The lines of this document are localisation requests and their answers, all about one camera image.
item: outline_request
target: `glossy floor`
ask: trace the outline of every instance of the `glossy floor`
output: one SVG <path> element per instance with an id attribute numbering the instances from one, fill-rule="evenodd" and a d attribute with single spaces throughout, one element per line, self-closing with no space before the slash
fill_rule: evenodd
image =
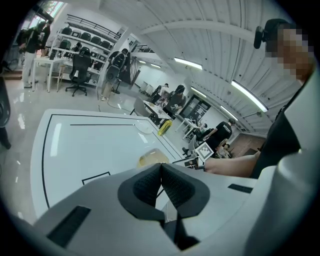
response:
<path id="1" fill-rule="evenodd" d="M 121 94 L 111 94 L 109 102 L 98 99 L 97 91 L 88 88 L 88 95 L 65 92 L 69 83 L 63 83 L 56 92 L 56 81 L 52 80 L 51 92 L 46 92 L 46 84 L 39 82 L 36 91 L 24 89 L 21 81 L 7 81 L 6 87 L 11 105 L 11 117 L 6 126 L 10 150 L 0 146 L 0 191 L 9 211 L 33 224 L 36 215 L 31 198 L 30 160 L 34 138 L 43 113 L 47 109 L 72 109 L 108 112 L 129 115 L 133 109 L 137 88 L 122 90 Z M 182 140 L 182 132 L 175 132 L 181 122 L 175 120 L 166 136 L 182 152 L 187 141 Z"/>

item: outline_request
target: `desk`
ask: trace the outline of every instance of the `desk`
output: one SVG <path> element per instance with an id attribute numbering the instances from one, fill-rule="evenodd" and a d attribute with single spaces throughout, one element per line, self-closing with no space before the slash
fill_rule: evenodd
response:
<path id="1" fill-rule="evenodd" d="M 152 128 L 145 134 L 135 124 Z M 39 218 L 93 179 L 137 167 L 151 149 L 161 150 L 172 163 L 183 155 L 147 117 L 67 109 L 48 109 L 39 123 L 31 154 L 30 183 L 35 214 Z M 161 193 L 156 208 L 168 196 Z"/>
<path id="2" fill-rule="evenodd" d="M 163 111 L 163 109 L 149 101 L 144 100 L 144 105 L 155 115 L 158 116 L 159 119 L 171 119 L 171 117 Z"/>
<path id="3" fill-rule="evenodd" d="M 177 129 L 175 129 L 174 131 L 177 132 L 179 130 L 179 128 L 186 122 L 186 127 L 183 129 L 183 131 L 188 128 L 190 126 L 190 130 L 187 132 L 186 135 L 183 136 L 182 139 L 184 139 L 185 137 L 187 137 L 194 129 L 199 129 L 199 127 L 197 125 L 195 125 L 193 122 L 190 122 L 187 118 L 185 118 L 182 123 L 177 127 Z"/>
<path id="4" fill-rule="evenodd" d="M 49 69 L 49 78 L 46 83 L 46 91 L 50 93 L 50 86 L 51 86 L 51 78 L 52 78 L 52 70 L 54 68 L 55 63 L 63 63 L 64 60 L 62 58 L 54 58 L 49 59 L 48 57 L 41 57 L 41 58 L 34 58 L 33 60 L 33 70 L 32 70 L 32 91 L 35 91 L 35 77 L 36 77 L 36 67 L 37 63 L 44 63 L 44 64 L 50 64 Z"/>

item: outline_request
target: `ceiling light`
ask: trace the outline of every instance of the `ceiling light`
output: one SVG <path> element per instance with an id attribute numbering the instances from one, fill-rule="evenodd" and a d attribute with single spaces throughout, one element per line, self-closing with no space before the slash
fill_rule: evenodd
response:
<path id="1" fill-rule="evenodd" d="M 228 113 L 231 117 L 233 117 L 236 121 L 238 121 L 238 119 L 237 119 L 233 114 L 231 114 L 230 111 L 226 110 L 223 106 L 220 106 L 220 108 L 221 108 L 224 112 Z"/>
<path id="2" fill-rule="evenodd" d="M 206 95 L 204 95 L 202 92 L 198 91 L 197 89 L 195 89 L 193 87 L 191 87 L 191 89 L 194 90 L 196 93 L 200 94 L 201 96 L 203 96 L 205 98 L 207 97 Z"/>
<path id="3" fill-rule="evenodd" d="M 187 61 L 187 60 L 182 59 L 182 58 L 174 58 L 174 60 L 175 60 L 176 62 L 180 62 L 180 63 L 183 63 L 183 64 L 186 64 L 186 65 L 189 65 L 189 66 L 192 66 L 192 67 L 194 67 L 194 68 L 197 68 L 197 69 L 202 70 L 202 66 L 201 66 L 201 65 L 196 64 L 196 63 L 193 63 L 193 62 L 191 62 L 191 61 Z"/>
<path id="4" fill-rule="evenodd" d="M 160 66 L 155 65 L 155 64 L 151 64 L 151 66 L 154 66 L 154 67 L 157 67 L 157 68 L 161 69 L 161 67 L 160 67 Z"/>
<path id="5" fill-rule="evenodd" d="M 256 97 L 252 94 L 252 92 L 248 91 L 246 88 L 244 88 L 241 84 L 237 83 L 236 81 L 232 81 L 231 85 L 237 88 L 240 92 L 245 94 L 250 100 L 256 104 L 259 109 L 261 109 L 263 112 L 267 112 L 268 108 Z"/>

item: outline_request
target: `white ceiling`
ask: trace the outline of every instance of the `white ceiling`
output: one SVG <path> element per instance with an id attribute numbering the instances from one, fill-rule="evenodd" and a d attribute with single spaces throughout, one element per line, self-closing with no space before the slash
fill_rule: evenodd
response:
<path id="1" fill-rule="evenodd" d="M 265 135 L 279 109 L 298 90 L 299 83 L 271 68 L 264 49 L 253 46 L 257 26 L 272 18 L 289 20 L 270 0 L 66 0 L 133 29 L 133 33 L 168 66 L 187 77 L 189 86 L 223 105 L 240 127 Z M 203 66 L 186 68 L 173 58 Z M 230 85 L 236 80 L 256 95 L 268 112 L 259 109 Z"/>

